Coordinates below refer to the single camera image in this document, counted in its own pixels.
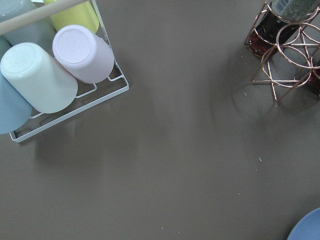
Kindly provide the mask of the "blue round plate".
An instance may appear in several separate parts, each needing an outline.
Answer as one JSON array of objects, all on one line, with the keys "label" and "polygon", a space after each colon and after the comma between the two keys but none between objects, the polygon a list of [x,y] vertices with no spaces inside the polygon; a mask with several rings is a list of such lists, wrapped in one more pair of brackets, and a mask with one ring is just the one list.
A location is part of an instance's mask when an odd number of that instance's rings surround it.
[{"label": "blue round plate", "polygon": [[291,230],[287,240],[319,240],[320,208],[305,215]]}]

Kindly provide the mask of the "pale pink plastic cup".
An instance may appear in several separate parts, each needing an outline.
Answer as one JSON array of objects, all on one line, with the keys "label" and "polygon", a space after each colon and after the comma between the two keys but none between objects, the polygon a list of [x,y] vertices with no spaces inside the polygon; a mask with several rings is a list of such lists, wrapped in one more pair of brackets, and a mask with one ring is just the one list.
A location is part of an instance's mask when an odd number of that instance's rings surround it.
[{"label": "pale pink plastic cup", "polygon": [[96,84],[112,73],[115,57],[111,47],[82,25],[61,28],[52,42],[55,59],[75,78]]}]

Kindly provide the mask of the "yellow green plastic cup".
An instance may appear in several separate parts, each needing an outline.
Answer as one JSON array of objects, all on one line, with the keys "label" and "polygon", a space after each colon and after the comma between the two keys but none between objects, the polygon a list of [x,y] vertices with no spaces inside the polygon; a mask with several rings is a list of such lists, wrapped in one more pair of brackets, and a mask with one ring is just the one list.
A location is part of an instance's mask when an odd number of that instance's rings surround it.
[{"label": "yellow green plastic cup", "polygon": [[96,12],[89,1],[53,14],[50,19],[57,31],[68,25],[80,25],[95,34],[100,26]]}]

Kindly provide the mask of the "mint white plastic cup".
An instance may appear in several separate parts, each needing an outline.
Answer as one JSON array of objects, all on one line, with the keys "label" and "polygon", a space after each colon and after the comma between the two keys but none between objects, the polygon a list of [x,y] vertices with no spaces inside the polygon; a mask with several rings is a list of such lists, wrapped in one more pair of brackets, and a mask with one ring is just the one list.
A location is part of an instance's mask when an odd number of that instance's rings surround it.
[{"label": "mint white plastic cup", "polygon": [[77,80],[35,43],[11,47],[0,61],[0,71],[40,113],[65,109],[78,93]]}]

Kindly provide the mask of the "light blue plastic cup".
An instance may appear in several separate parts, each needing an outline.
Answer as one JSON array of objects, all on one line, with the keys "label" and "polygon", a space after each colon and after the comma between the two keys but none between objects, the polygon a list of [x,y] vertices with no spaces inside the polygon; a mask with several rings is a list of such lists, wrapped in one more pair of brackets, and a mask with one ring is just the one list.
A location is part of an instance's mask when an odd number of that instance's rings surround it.
[{"label": "light blue plastic cup", "polygon": [[0,134],[19,129],[29,119],[32,106],[0,74]]}]

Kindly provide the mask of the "grey green plastic cup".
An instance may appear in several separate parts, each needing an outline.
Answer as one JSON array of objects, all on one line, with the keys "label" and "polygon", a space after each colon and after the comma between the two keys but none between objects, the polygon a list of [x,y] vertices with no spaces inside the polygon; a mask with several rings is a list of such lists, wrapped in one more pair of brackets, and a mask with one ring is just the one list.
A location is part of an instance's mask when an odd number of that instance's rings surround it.
[{"label": "grey green plastic cup", "polygon": [[[4,22],[36,8],[37,6],[30,0],[2,0],[0,2],[0,21]],[[37,44],[51,54],[55,35],[56,31],[50,20],[45,18],[10,31],[4,34],[4,38],[13,46],[25,42]]]}]

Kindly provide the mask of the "dark drink bottle front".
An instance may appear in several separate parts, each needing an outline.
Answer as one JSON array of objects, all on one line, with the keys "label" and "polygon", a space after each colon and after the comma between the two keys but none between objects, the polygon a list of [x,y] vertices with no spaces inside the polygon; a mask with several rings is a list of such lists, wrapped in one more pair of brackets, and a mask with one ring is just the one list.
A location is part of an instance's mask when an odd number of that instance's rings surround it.
[{"label": "dark drink bottle front", "polygon": [[273,0],[255,30],[249,36],[250,50],[258,57],[276,43],[282,27],[290,23],[301,23],[312,17],[320,5],[318,0]]}]

